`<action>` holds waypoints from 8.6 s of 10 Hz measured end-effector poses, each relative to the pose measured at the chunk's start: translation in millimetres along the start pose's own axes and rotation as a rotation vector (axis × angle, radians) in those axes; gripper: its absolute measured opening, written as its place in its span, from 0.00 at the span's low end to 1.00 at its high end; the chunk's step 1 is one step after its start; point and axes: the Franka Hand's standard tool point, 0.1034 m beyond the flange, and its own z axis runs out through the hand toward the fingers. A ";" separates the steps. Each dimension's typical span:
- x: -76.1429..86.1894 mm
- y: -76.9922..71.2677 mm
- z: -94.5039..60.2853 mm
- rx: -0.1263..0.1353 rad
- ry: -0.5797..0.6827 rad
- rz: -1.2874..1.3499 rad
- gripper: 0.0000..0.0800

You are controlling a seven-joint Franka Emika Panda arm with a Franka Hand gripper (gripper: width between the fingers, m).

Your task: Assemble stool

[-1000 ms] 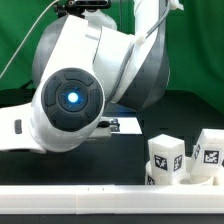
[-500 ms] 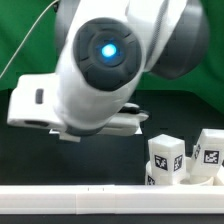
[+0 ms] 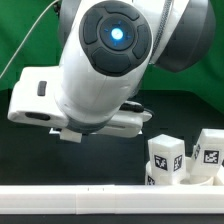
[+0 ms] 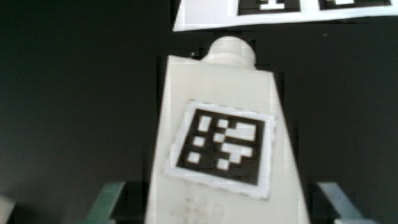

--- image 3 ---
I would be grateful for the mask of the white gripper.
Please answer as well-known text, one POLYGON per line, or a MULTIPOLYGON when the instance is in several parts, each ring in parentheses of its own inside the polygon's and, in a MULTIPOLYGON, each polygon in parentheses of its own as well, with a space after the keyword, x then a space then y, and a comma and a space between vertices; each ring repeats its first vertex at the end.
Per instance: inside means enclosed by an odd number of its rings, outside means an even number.
POLYGON ((81 126, 65 112, 68 104, 62 101, 61 108, 56 101, 60 78, 58 66, 24 68, 12 92, 8 119, 24 124, 69 129, 82 136, 97 133, 132 138, 141 132, 143 123, 153 117, 152 112, 141 104, 126 101, 105 124, 81 126))

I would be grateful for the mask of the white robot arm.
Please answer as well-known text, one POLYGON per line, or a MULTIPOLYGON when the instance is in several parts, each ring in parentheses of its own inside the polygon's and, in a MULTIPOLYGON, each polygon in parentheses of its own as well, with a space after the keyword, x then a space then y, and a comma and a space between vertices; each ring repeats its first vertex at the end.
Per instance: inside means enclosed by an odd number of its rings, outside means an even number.
POLYGON ((134 137, 151 117, 131 100, 146 68, 194 65, 215 25, 210 0, 62 0, 60 62, 23 69, 8 118, 63 135, 134 137))

